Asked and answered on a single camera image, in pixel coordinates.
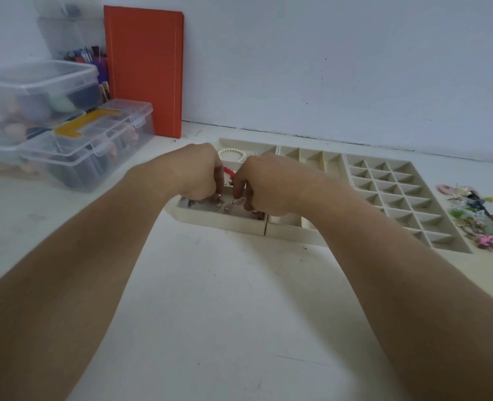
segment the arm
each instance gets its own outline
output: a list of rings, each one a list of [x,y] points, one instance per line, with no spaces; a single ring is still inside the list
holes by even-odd
[[[420,399],[493,399],[493,299],[341,180],[274,155],[237,172],[248,209],[312,222]]]
[[[132,168],[0,279],[0,399],[66,398],[103,339],[163,206],[223,186],[209,144]]]

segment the jewelry organizer tray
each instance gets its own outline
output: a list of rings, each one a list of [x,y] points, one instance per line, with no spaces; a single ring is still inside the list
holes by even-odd
[[[220,139],[216,144],[225,167],[237,170],[249,155],[275,153],[321,170],[331,177],[348,182],[365,200],[397,221],[425,245],[462,253],[473,253],[445,209],[409,161],[366,157],[347,153],[318,151],[291,146],[276,146],[248,141]],[[195,223],[248,234],[269,236],[287,241],[326,246],[313,224],[303,217],[288,214],[265,215],[254,219],[242,205],[224,207],[232,200],[231,186],[225,186],[224,203],[215,212],[215,203],[194,204],[180,199],[176,206],[178,221]]]

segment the white wall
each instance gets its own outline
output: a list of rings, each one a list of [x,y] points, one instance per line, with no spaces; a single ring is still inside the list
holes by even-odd
[[[184,12],[185,120],[493,159],[493,0],[103,2]]]
[[[0,0],[0,66],[47,59],[31,0]]]

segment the orange folder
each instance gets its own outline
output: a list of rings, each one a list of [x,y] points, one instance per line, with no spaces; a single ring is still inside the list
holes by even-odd
[[[111,96],[151,102],[156,135],[181,138],[183,13],[103,10]]]

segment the white table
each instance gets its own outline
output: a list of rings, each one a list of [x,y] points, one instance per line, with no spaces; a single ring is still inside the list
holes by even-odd
[[[431,187],[493,195],[490,163],[186,122],[183,135],[154,138],[92,194],[0,176],[0,277],[131,166],[219,137],[408,159]],[[406,399],[327,248],[176,222],[171,208],[70,400]],[[451,260],[493,295],[483,256]]]

